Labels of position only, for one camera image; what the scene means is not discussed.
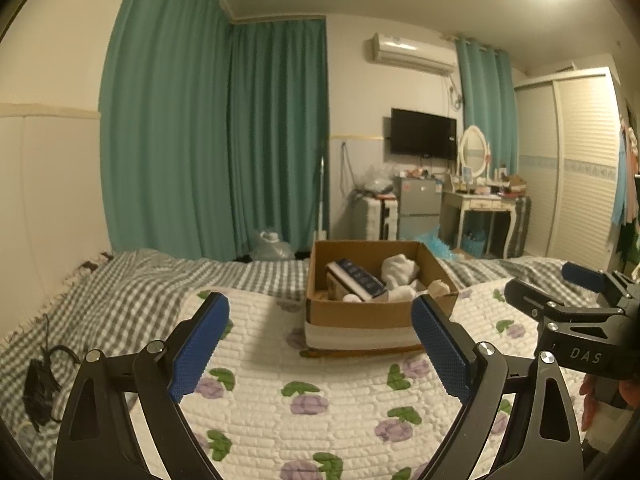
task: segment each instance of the bed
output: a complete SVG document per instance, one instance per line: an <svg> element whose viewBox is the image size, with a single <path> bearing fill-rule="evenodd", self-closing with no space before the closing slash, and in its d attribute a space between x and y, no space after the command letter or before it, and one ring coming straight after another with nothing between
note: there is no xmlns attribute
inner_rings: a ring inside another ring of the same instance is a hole
<svg viewBox="0 0 640 480"><path fill-rule="evenodd" d="M504 353L530 355L536 341L535 323L504 303L509 278L529 281L573 304L587 306L593 299L562 282L557 260L442 264L463 289L454 319L473 338L494 341ZM303 261L223 264L140 250L83 267L67 285L46 306L49 345L66 344L79 355L91 348L107 355L139 351L190 317L207 291L228 295L233 326L198 389L181 404L226 478L411 480L460 408L420 352L344 360L302 357ZM41 313L0 348L0 414L36 468L50 478L58 425L47 424L36 433L20 398L28 361L43 344ZM75 368L57 358L53 371L63 385L54 414L62 416ZM570 370L564 375L580 416L582 377ZM128 400L149 467L165 476L136 398ZM478 474L491 464L510 402L504 399ZM251 405L267 415L248 409ZM246 414L239 416L243 410Z"/></svg>

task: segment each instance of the curtain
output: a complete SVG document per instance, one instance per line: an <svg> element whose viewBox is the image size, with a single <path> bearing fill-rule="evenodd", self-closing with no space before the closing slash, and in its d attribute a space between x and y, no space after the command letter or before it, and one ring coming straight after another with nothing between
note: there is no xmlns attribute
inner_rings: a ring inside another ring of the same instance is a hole
<svg viewBox="0 0 640 480"><path fill-rule="evenodd" d="M236 256L226 124L231 32L217 0L123 0L99 101L114 250Z"/></svg>
<svg viewBox="0 0 640 480"><path fill-rule="evenodd" d="M233 26L217 0L123 0L99 101L114 250L231 260L267 227L309 248L325 44L324 20Z"/></svg>
<svg viewBox="0 0 640 480"><path fill-rule="evenodd" d="M518 133L515 92L509 55L482 47L463 36L456 41L460 78L464 95L465 129L475 125L491 144L494 168L505 164L509 173L517 171Z"/></svg>
<svg viewBox="0 0 640 480"><path fill-rule="evenodd" d="M244 250L267 227L295 250L309 248L328 133L324 20L239 25L232 37L235 232Z"/></svg>

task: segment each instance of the wall-mounted television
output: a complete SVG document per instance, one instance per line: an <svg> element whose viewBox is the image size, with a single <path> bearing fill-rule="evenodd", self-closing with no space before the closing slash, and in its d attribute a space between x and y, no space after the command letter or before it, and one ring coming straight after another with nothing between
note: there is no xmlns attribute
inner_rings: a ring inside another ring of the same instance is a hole
<svg viewBox="0 0 640 480"><path fill-rule="evenodd" d="M391 153L456 160L456 120L413 110L391 109Z"/></svg>

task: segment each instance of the white suitcase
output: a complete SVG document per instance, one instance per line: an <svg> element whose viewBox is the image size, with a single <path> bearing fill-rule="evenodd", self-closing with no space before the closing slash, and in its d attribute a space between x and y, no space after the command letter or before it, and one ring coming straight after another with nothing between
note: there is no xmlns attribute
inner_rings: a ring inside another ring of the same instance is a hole
<svg viewBox="0 0 640 480"><path fill-rule="evenodd" d="M361 197L353 205L352 234L356 240L396 240L398 201Z"/></svg>

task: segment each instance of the vanity table leg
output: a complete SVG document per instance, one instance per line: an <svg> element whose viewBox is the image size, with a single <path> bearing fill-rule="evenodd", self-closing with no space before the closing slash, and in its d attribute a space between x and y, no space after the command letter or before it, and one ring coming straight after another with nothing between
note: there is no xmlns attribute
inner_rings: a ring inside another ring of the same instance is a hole
<svg viewBox="0 0 640 480"><path fill-rule="evenodd" d="M489 222L489 236L486 241L486 252L491 253L491 245L494 241L494 222L495 222L495 211L491 211L491 221Z"/></svg>
<svg viewBox="0 0 640 480"><path fill-rule="evenodd" d="M504 254L503 257L506 260L509 251L509 245L511 245L511 238L516 228L516 206L510 206L509 208L509 231L507 232L507 239L504 241Z"/></svg>
<svg viewBox="0 0 640 480"><path fill-rule="evenodd" d="M458 239L456 240L457 248L460 248L462 245L462 229L465 226L465 213L466 213L465 207L460 206L460 221L458 222Z"/></svg>

